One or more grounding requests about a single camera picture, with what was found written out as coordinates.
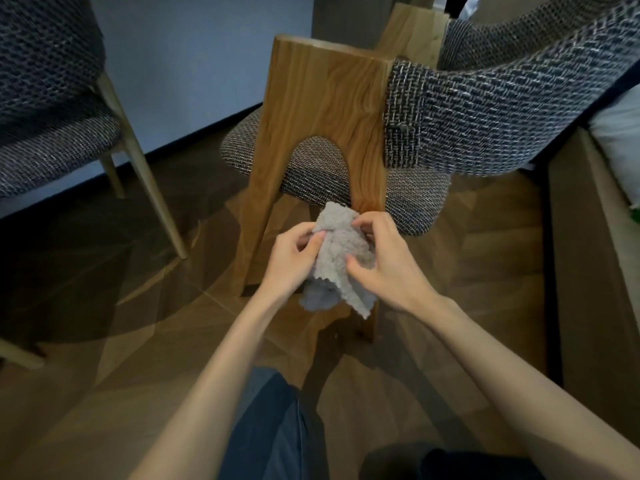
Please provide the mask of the wooden chair with tweed upholstery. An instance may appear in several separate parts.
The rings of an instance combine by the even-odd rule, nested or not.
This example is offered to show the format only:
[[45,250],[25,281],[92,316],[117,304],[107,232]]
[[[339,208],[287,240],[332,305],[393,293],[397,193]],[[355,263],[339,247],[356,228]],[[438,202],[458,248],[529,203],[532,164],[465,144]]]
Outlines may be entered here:
[[224,138],[249,175],[229,291],[281,193],[430,229],[451,176],[531,161],[640,60],[640,0],[549,0],[476,25],[396,5],[375,51],[277,35],[263,104]]

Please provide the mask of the person's blue jeans leg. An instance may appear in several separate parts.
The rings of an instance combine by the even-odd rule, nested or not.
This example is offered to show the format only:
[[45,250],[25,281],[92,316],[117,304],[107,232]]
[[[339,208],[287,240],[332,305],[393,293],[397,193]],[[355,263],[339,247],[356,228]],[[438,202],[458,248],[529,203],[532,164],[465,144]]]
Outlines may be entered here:
[[254,367],[217,480],[311,480],[307,416],[279,371]]

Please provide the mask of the person's left hand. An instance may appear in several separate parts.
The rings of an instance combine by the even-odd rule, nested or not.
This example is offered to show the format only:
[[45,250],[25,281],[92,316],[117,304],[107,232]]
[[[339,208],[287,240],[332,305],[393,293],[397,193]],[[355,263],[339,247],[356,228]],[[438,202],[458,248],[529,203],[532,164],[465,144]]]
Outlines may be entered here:
[[276,237],[257,295],[273,302],[283,301],[308,278],[312,269],[303,271],[300,266],[300,237],[316,233],[315,225],[303,222]]

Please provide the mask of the person's right forearm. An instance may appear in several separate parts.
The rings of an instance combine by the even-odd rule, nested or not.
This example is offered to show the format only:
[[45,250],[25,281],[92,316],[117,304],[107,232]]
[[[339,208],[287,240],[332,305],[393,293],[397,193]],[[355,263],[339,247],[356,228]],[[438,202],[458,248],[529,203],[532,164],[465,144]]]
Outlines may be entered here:
[[514,430],[546,480],[640,480],[640,448],[524,361],[452,300],[423,322]]

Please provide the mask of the person's right hand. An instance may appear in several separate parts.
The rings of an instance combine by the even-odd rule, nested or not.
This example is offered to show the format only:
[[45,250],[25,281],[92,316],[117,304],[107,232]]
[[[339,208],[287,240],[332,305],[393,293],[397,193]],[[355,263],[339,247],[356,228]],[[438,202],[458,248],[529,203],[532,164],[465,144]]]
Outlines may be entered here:
[[388,213],[366,212],[353,220],[352,227],[374,243],[374,265],[383,276],[383,285],[382,290],[370,292],[423,322],[443,309],[444,298],[428,282]]

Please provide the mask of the grey cleaning cloth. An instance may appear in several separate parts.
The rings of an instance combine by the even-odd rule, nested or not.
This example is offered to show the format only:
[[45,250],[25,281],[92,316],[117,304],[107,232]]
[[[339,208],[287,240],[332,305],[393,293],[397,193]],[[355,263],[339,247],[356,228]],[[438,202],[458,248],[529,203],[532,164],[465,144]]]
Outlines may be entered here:
[[314,233],[325,234],[300,298],[300,306],[306,311],[330,310],[345,303],[364,320],[370,317],[377,298],[351,277],[346,268],[348,255],[367,269],[372,269],[376,260],[373,245],[361,230],[352,226],[358,215],[332,201],[319,213]]

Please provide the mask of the light wood tweed chair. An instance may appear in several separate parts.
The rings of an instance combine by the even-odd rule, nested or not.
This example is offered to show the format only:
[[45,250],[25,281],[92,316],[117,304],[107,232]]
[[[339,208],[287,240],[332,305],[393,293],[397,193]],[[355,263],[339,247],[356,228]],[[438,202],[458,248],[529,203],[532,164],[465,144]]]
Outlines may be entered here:
[[188,252],[106,71],[90,0],[0,0],[0,200],[125,152],[172,242]]

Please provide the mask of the white cushion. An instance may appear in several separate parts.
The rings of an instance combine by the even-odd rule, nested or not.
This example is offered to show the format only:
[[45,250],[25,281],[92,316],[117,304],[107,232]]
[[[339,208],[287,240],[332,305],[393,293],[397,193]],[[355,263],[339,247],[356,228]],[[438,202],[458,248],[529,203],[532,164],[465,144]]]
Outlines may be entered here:
[[640,84],[589,122],[632,209],[640,209]]

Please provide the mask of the person's left forearm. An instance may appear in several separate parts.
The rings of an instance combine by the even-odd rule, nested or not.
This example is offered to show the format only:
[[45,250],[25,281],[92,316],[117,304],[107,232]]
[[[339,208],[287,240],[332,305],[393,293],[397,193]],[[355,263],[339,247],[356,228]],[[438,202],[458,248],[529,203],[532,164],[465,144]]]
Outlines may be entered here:
[[216,480],[265,331],[297,287],[261,284],[129,480]]

